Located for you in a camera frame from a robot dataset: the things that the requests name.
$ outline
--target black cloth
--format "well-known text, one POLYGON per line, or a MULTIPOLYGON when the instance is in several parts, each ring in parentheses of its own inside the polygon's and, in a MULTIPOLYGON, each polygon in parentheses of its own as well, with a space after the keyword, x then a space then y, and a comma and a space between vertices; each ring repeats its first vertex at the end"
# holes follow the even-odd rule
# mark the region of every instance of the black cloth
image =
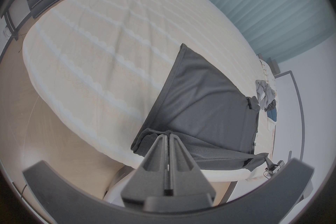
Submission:
POLYGON ((275 106, 277 105, 275 99, 271 101, 271 103, 265 108, 265 112, 271 111, 272 109, 275 109, 275 106))
POLYGON ((145 156, 158 134, 180 137, 200 168, 252 171, 260 107, 201 55, 182 44, 169 76, 132 143, 145 156))

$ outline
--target bed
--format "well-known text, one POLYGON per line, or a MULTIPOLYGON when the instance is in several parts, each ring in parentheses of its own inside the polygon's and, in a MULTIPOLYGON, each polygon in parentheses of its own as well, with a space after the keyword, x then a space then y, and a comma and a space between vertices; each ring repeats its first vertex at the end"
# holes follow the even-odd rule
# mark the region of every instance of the bed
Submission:
MULTIPOLYGON (((268 79, 248 42, 208 0, 63 0, 29 30, 23 60, 34 88, 66 126, 137 168, 143 157, 130 146, 182 43, 245 96, 256 96, 256 79, 268 79)), ((255 154, 271 157, 273 141, 261 111, 255 154)), ((202 171, 211 182, 229 182, 262 177, 264 167, 202 171)))

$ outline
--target wooden floor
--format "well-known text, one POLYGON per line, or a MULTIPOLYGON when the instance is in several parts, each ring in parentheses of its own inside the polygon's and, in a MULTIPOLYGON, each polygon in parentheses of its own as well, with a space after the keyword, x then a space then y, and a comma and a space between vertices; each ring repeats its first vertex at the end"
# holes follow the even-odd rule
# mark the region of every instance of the wooden floor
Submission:
MULTIPOLYGON (((30 18, 23 25, 19 40, 11 42, 0 63, 0 159, 20 190, 26 184, 22 171, 45 160, 72 184, 102 199, 123 164, 70 131, 35 91, 22 57, 23 39, 34 23, 30 18)), ((217 192, 214 205, 221 201, 229 184, 213 184, 217 192)), ((48 219, 29 188, 23 196, 48 219)))

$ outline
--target bed sheet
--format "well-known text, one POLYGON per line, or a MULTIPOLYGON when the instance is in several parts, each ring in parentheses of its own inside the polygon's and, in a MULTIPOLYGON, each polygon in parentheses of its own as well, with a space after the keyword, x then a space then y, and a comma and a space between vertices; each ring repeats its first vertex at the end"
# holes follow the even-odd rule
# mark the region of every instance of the bed sheet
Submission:
MULTIPOLYGON (((33 86, 61 121, 112 159, 137 168, 130 146, 185 43, 256 96, 262 65, 230 20, 208 0, 64 0, 47 11, 23 42, 33 86)), ((255 154, 272 152, 260 112, 255 154)), ((251 173, 208 171, 210 181, 251 173)), ((253 177, 262 176, 256 172, 253 177)))

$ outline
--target blue cloth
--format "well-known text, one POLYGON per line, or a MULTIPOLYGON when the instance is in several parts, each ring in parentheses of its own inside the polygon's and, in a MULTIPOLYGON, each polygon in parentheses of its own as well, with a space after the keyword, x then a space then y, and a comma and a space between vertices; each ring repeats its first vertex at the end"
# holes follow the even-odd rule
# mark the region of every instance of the blue cloth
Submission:
POLYGON ((267 111, 267 117, 269 117, 272 121, 277 121, 277 108, 267 111))

